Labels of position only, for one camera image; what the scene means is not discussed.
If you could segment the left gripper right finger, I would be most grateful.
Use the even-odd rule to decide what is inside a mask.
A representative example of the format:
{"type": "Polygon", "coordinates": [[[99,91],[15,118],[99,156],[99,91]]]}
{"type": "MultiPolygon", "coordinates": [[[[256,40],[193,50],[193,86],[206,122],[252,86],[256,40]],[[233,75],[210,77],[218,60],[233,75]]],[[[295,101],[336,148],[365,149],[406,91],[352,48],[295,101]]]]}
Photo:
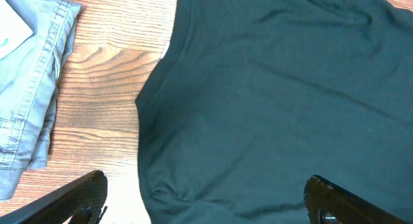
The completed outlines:
{"type": "Polygon", "coordinates": [[[303,195],[311,224],[408,224],[318,175],[303,195]]]}

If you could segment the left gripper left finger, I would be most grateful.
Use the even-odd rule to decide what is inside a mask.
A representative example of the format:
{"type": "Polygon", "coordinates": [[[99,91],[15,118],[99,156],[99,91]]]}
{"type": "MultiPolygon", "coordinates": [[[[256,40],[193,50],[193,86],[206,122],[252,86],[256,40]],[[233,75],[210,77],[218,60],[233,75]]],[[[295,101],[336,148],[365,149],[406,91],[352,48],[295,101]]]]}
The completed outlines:
{"type": "Polygon", "coordinates": [[[1,217],[1,223],[98,224],[107,207],[108,180],[93,170],[24,207],[1,217]]]}

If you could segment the black t-shirt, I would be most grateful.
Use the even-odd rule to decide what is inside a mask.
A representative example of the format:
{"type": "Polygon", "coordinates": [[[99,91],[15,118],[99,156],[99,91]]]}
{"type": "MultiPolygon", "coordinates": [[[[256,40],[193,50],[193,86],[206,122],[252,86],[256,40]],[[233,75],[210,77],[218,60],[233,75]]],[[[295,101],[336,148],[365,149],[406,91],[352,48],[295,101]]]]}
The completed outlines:
{"type": "Polygon", "coordinates": [[[320,175],[412,221],[412,12],[177,0],[136,100],[152,223],[307,223],[320,175]]]}

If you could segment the folded grey trousers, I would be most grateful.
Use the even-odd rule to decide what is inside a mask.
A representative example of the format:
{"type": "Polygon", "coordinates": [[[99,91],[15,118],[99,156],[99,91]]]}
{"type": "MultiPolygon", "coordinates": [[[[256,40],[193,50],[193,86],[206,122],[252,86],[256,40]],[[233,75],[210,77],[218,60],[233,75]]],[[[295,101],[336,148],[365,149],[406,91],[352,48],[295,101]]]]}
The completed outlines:
{"type": "Polygon", "coordinates": [[[33,34],[1,59],[1,200],[23,172],[47,165],[58,82],[73,51],[82,5],[70,0],[6,0],[33,34]]]}

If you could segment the folded light blue garment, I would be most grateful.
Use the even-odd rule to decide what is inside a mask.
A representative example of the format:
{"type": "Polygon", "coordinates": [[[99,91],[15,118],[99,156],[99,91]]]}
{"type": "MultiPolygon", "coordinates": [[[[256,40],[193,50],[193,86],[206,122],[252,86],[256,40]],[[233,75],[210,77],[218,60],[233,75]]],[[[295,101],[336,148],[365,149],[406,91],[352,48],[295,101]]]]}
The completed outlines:
{"type": "Polygon", "coordinates": [[[1,0],[0,18],[2,59],[27,40],[33,31],[6,0],[1,0]]]}

